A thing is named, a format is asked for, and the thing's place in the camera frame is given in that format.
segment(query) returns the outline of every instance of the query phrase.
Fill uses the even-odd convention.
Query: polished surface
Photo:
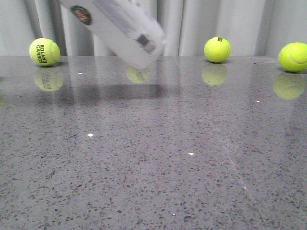
[[[307,229],[306,71],[0,57],[0,229]]]

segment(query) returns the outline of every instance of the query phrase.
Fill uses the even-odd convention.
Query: white curtain
[[[232,55],[275,57],[290,42],[307,41],[307,0],[139,0],[161,24],[163,56],[203,55],[205,42],[222,36]],[[111,56],[57,0],[0,0],[0,55],[28,55],[31,42],[46,37],[62,55]]]

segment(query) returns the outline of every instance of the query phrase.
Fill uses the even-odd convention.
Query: grey countertop
[[[1,230],[307,229],[306,71],[0,62]]]

